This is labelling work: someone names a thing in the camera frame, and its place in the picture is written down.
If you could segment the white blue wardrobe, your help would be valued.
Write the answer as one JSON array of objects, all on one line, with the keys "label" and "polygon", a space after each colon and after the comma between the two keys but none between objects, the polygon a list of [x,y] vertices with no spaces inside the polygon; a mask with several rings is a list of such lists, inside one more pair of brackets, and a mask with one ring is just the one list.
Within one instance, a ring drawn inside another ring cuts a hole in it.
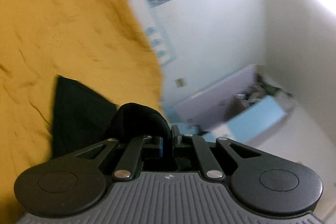
[{"label": "white blue wardrobe", "polygon": [[257,65],[248,65],[210,87],[165,108],[184,135],[207,142],[229,138],[256,146],[275,134],[297,106],[294,96],[270,84]]}]

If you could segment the mustard yellow quilt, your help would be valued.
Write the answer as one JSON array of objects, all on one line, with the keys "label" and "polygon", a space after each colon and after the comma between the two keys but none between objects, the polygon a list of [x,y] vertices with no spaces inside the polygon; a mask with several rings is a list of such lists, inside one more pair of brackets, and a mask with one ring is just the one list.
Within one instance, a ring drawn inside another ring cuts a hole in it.
[{"label": "mustard yellow quilt", "polygon": [[51,154],[57,75],[160,108],[161,69],[127,0],[1,0],[1,223],[21,216],[18,175]]}]

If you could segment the black long sleeve sweater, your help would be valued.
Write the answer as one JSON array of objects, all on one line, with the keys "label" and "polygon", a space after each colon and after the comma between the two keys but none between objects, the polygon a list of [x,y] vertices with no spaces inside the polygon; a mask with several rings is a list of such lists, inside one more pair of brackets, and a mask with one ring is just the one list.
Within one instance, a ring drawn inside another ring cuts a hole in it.
[{"label": "black long sleeve sweater", "polygon": [[120,107],[82,83],[56,78],[52,110],[52,158],[56,159],[109,138],[162,138],[162,154],[173,149],[169,124],[155,109],[137,103]]}]

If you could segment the wall light switch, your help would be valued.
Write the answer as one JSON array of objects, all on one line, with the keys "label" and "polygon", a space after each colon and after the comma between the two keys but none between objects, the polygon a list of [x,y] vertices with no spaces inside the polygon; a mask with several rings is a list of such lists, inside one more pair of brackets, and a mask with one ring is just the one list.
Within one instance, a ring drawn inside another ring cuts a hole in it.
[{"label": "wall light switch", "polygon": [[177,88],[181,88],[186,86],[186,79],[185,78],[178,78],[175,80],[175,84],[177,86]]}]

